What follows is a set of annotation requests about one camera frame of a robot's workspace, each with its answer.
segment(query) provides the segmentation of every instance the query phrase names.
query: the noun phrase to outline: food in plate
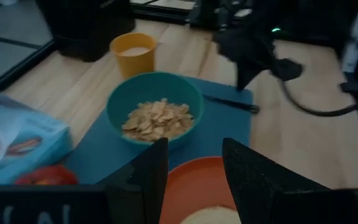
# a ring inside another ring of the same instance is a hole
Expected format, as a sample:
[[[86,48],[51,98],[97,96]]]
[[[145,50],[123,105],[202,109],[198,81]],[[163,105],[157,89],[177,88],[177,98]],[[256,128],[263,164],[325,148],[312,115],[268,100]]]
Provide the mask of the food in plate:
[[[241,221],[237,211],[216,206],[198,210],[180,224],[241,224]]]
[[[166,98],[154,103],[139,103],[122,125],[125,136],[140,141],[174,138],[193,126],[193,116],[186,104],[168,103]]]

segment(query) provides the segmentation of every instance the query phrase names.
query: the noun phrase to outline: red object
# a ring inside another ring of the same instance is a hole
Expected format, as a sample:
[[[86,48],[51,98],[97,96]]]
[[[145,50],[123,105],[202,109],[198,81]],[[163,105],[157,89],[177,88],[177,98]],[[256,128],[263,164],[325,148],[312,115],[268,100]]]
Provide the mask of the red object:
[[[192,213],[215,206],[236,210],[223,159],[195,159],[169,173],[160,224],[179,224]]]
[[[23,175],[15,184],[66,185],[78,184],[75,175],[62,165],[48,166]]]

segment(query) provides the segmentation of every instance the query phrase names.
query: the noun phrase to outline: plate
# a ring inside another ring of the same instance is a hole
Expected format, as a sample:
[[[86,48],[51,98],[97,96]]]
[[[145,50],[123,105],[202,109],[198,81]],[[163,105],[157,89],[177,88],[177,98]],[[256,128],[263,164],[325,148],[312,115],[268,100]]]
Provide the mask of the plate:
[[[223,159],[195,159],[169,173],[160,224],[179,224],[192,213],[215,206],[236,210]]]

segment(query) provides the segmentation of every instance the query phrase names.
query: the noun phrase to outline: cable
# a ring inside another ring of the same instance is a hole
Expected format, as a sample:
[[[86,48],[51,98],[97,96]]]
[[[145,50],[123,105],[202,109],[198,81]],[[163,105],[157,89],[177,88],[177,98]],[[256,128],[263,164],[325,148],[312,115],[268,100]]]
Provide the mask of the cable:
[[[283,82],[282,80],[280,80],[280,84],[281,84],[281,88],[284,92],[285,97],[290,101],[290,103],[292,103],[299,110],[302,110],[308,114],[312,114],[315,116],[323,116],[323,117],[334,117],[334,116],[342,116],[344,114],[350,113],[350,112],[358,109],[358,102],[356,102],[354,105],[350,105],[348,107],[345,107],[345,108],[339,109],[339,110],[316,111],[316,110],[313,110],[311,108],[308,108],[306,106],[299,104],[296,100],[294,100],[294,97],[292,97],[291,93],[288,91],[286,83]]]

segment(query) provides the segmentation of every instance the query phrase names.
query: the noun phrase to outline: cereal flakes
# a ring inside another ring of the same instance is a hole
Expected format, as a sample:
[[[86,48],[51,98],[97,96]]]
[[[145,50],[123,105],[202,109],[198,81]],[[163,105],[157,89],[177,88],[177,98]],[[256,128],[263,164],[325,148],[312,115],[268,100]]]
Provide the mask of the cereal flakes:
[[[122,125],[125,136],[140,141],[174,138],[189,130],[194,123],[189,106],[168,103],[166,98],[154,103],[139,103]]]

